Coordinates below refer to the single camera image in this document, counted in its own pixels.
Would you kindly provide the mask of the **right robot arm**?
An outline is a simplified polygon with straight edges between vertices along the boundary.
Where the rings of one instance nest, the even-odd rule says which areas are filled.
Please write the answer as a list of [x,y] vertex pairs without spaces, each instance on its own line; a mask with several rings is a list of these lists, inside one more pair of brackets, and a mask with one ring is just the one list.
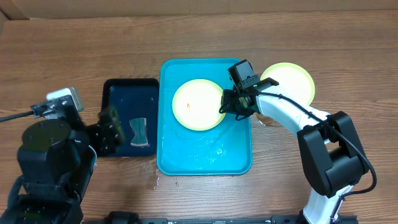
[[302,167],[312,191],[295,217],[272,217],[272,223],[357,223],[356,217],[338,214],[353,186],[374,172],[351,118],[340,111],[329,114],[299,103],[277,81],[266,78],[253,85],[235,83],[223,90],[220,113],[235,114],[237,121],[263,114],[296,135]]

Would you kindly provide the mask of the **yellow plate top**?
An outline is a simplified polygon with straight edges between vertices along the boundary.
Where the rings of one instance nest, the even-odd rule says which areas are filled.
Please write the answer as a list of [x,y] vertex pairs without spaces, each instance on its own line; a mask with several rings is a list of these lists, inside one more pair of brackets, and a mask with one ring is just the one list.
[[223,90],[215,82],[195,79],[184,83],[175,92],[172,111],[177,121],[194,131],[206,131],[222,122],[220,113]]

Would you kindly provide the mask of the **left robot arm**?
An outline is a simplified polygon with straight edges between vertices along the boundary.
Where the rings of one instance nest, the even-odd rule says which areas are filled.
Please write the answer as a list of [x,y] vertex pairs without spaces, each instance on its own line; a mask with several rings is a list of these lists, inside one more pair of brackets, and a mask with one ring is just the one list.
[[89,126],[74,106],[51,108],[42,116],[45,120],[22,135],[17,151],[22,174],[11,188],[1,223],[80,223],[97,158],[116,152],[124,142],[112,106]]

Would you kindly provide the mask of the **yellow plate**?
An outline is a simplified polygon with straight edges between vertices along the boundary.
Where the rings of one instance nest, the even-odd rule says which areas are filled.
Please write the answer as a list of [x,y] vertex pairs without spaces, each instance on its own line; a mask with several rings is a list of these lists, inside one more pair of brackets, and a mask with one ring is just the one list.
[[222,122],[220,113],[223,90],[215,82],[195,79],[184,83],[175,92],[172,111],[177,121],[194,131],[206,131]]
[[290,95],[310,105],[315,96],[315,84],[310,74],[299,65],[281,62],[271,65],[261,75],[261,80],[272,78],[279,82]]

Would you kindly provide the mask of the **green scrub sponge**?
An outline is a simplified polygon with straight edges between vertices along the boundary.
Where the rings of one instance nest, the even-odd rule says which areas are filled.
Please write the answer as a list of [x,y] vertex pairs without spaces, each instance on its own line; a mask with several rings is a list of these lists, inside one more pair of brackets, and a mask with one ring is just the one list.
[[131,146],[148,146],[149,142],[147,139],[147,119],[134,118],[129,121],[129,124],[134,134],[133,138],[131,139]]

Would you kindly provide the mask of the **yellow plate bottom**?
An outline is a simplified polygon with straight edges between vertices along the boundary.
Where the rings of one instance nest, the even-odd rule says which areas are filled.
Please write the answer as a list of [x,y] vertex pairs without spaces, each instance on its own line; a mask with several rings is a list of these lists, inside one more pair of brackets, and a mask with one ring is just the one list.
[[310,74],[299,65],[281,62],[271,65],[261,75],[261,80],[272,78],[279,82],[290,95],[310,105],[315,96],[315,84]]

